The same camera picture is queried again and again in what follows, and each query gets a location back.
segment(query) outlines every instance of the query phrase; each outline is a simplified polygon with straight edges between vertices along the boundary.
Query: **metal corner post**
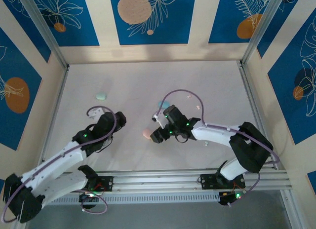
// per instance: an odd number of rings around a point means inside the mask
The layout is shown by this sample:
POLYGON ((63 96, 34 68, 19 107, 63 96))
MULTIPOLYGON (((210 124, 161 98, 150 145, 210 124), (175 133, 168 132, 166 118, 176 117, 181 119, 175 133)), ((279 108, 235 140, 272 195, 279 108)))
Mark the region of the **metal corner post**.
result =
POLYGON ((36 3, 34 0, 20 0, 25 10, 29 14, 31 20, 35 24, 39 33, 43 37, 44 41, 48 45, 49 49, 54 53, 60 65, 66 70, 68 68, 68 64, 59 49, 58 43, 53 36, 53 33, 49 29, 47 23, 45 22, 43 16, 40 13, 36 3))
POLYGON ((262 36, 264 35, 264 33, 266 32, 270 22, 272 21, 275 13, 278 10, 279 5, 281 4, 282 0, 270 0, 265 12, 263 13, 262 18, 260 19, 260 22, 257 26, 257 28, 255 29, 248 47, 241 59, 241 65, 243 66, 244 64, 246 64, 249 60, 249 58, 251 57, 252 53, 254 52, 254 50, 257 48, 262 36))

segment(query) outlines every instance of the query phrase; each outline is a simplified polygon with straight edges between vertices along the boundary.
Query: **white line drawing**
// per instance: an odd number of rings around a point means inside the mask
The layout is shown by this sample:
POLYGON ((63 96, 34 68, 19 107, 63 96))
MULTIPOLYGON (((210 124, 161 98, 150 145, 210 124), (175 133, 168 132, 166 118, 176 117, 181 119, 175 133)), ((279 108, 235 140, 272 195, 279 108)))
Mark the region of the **white line drawing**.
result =
POLYGON ((167 6, 176 0, 120 0, 118 12, 123 21, 129 23, 128 37, 141 32, 152 35, 157 27, 163 23, 164 17, 168 18, 167 6))
MULTIPOLYGON (((13 8, 29 17, 20 0, 8 0, 13 8)), ((81 28, 81 23, 76 16, 82 14, 83 7, 69 0, 34 0, 41 11, 42 16, 49 27, 55 28, 59 32, 66 31, 66 25, 81 28)))
MULTIPOLYGON (((251 29, 254 31, 261 19, 261 14, 267 7, 270 0, 235 0, 237 9, 243 13, 243 16, 251 22, 251 29)), ((283 0, 279 9, 283 12, 286 3, 294 3, 296 0, 283 0)))
POLYGON ((293 95, 297 100, 306 97, 306 117, 312 117, 316 114, 316 16, 307 28, 300 56, 303 58, 304 77, 295 87, 293 95))
MULTIPOLYGON (((0 46, 0 61, 4 58, 5 53, 6 53, 6 49, 7 49, 7 47, 0 46)), ((0 75, 0 97, 1 97, 1 100, 6 95, 9 97, 11 94, 23 97, 23 93, 21 93, 22 91, 23 91, 23 88, 17 89, 17 88, 14 88, 14 87, 6 84, 0 75)))

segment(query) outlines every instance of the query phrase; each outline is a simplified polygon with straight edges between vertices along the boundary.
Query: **gray floor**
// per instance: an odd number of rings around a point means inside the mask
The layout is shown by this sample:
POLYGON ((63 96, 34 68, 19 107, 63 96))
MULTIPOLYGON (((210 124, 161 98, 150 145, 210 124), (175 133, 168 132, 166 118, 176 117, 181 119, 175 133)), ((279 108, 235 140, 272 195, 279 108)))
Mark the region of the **gray floor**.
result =
POLYGON ((28 229, 288 229, 278 191, 254 191, 231 208, 218 203, 109 205, 103 215, 47 206, 28 229))

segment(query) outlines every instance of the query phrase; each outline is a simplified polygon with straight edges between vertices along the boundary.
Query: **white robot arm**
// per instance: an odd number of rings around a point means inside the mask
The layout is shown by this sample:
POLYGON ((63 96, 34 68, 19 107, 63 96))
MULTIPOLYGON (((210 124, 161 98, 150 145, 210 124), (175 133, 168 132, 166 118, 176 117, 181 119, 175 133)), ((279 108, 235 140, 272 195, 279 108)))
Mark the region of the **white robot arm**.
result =
POLYGON ((223 181, 231 182, 245 172, 259 173, 270 155, 265 148, 236 132, 246 133, 273 150, 271 143, 249 122, 245 122, 241 126, 207 124, 199 118, 187 119, 174 105, 154 114, 152 120, 160 125, 151 134, 151 139, 155 143, 161 143, 171 136, 177 138, 180 135, 186 141, 189 139, 212 141, 231 148, 236 158, 224 162, 219 168, 217 177, 221 183, 223 181))
MULTIPOLYGON (((9 209, 19 222, 25 223, 34 218, 40 210, 55 199, 70 192, 86 189, 94 190, 95 186, 112 188, 112 183, 104 185, 106 177, 99 177, 88 165, 83 165, 71 174, 62 175, 70 167, 83 162, 93 153, 99 153, 106 148, 113 134, 109 134, 114 128, 114 116, 111 112, 103 112, 98 108, 92 112, 96 124, 79 131, 59 153, 42 163, 33 170, 24 173, 21 177, 10 175, 4 185, 3 200, 8 202, 13 193, 21 187, 9 204, 9 209), (104 140, 91 143, 100 137, 109 134, 104 140)), ((121 112, 115 114, 116 126, 113 133, 119 131, 126 124, 126 118, 121 112)))

